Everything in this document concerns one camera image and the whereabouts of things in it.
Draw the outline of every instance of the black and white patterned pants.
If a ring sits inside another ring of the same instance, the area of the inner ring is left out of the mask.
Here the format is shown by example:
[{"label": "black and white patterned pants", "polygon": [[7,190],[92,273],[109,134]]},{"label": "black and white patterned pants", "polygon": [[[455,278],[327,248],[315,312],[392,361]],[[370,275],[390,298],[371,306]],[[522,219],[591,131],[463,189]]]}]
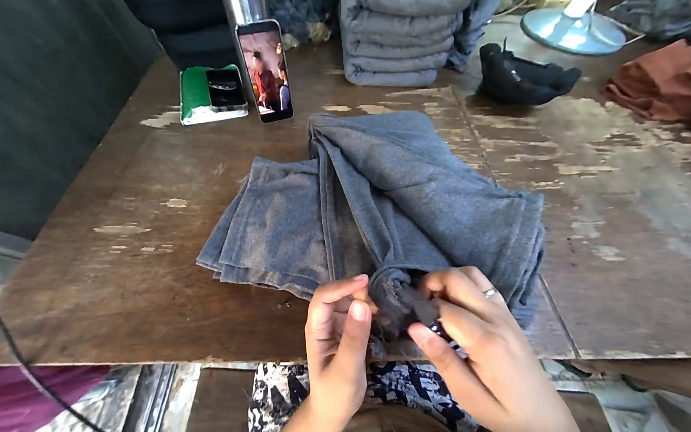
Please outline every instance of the black and white patterned pants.
[{"label": "black and white patterned pants", "polygon": [[[250,432],[280,432],[308,396],[309,388],[308,368],[304,364],[261,364],[255,372],[248,419]],[[370,364],[365,402],[421,410],[451,432],[479,430],[476,420],[457,406],[432,364]]]}]

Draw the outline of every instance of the fingernail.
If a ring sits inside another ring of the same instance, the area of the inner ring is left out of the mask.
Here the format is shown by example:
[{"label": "fingernail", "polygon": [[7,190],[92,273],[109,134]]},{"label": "fingernail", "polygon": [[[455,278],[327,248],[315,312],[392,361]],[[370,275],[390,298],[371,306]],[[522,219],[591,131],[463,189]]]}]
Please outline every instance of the fingernail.
[{"label": "fingernail", "polygon": [[368,306],[363,301],[353,300],[353,302],[351,302],[351,308],[349,309],[349,313],[351,314],[353,319],[357,321],[363,321],[367,319],[367,308]]},{"label": "fingernail", "polygon": [[434,335],[434,332],[425,325],[416,325],[412,327],[409,335],[418,345],[425,345]]}]

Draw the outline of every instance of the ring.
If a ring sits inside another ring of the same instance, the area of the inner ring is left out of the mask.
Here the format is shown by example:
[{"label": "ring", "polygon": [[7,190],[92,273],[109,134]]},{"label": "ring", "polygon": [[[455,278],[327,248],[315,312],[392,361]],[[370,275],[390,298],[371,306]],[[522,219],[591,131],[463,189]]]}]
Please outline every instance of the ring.
[{"label": "ring", "polygon": [[483,292],[483,294],[485,295],[485,298],[491,298],[492,296],[494,296],[495,294],[497,294],[497,290],[494,289],[494,287],[492,287],[492,288],[490,288],[490,289],[488,289],[488,290],[485,290],[485,291]]}]

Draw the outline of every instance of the dark gray wall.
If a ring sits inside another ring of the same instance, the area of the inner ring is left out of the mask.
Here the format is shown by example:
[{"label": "dark gray wall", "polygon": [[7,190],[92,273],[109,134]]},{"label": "dark gray wall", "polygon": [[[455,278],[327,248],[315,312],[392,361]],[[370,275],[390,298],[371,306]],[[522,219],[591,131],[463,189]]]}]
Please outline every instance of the dark gray wall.
[{"label": "dark gray wall", "polygon": [[123,0],[0,0],[0,231],[36,236],[159,53]]}]

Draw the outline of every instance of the gray folded garment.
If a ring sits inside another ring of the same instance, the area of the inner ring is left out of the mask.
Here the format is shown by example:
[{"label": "gray folded garment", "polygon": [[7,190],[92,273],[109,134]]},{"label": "gray folded garment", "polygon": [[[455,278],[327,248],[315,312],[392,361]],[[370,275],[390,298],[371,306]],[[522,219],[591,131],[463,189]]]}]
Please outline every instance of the gray folded garment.
[{"label": "gray folded garment", "polygon": [[343,72],[345,79],[358,85],[425,87],[436,81],[436,71],[444,65],[447,53],[418,58],[384,59],[351,55],[346,45],[350,33],[342,29]]},{"label": "gray folded garment", "polygon": [[413,321],[406,290],[425,272],[475,265],[512,311],[527,303],[542,195],[482,177],[419,112],[314,114],[309,136],[309,161],[255,159],[198,265],[308,299],[321,282],[370,274],[387,340]]},{"label": "gray folded garment", "polygon": [[345,79],[357,85],[379,87],[427,87],[436,81],[436,69],[413,72],[369,72],[358,69],[343,58]]},{"label": "gray folded garment", "polygon": [[471,0],[361,0],[371,11],[391,15],[451,15],[465,9]]},{"label": "gray folded garment", "polygon": [[343,30],[340,32],[340,37],[343,39],[344,52],[353,56],[372,58],[413,58],[439,52],[448,52],[452,42],[455,40],[452,34],[449,34],[441,42],[427,45],[394,46],[360,41],[352,34]]},{"label": "gray folded garment", "polygon": [[348,63],[354,68],[367,72],[414,72],[439,69],[447,62],[447,53],[424,55],[412,58],[373,58],[349,57]]},{"label": "gray folded garment", "polygon": [[[430,69],[444,65],[464,72],[498,5],[499,0],[341,0],[345,77],[360,85],[411,87],[433,83]],[[426,11],[435,13],[412,15]],[[444,62],[440,56],[431,61],[428,56],[440,49],[447,53]]]}]

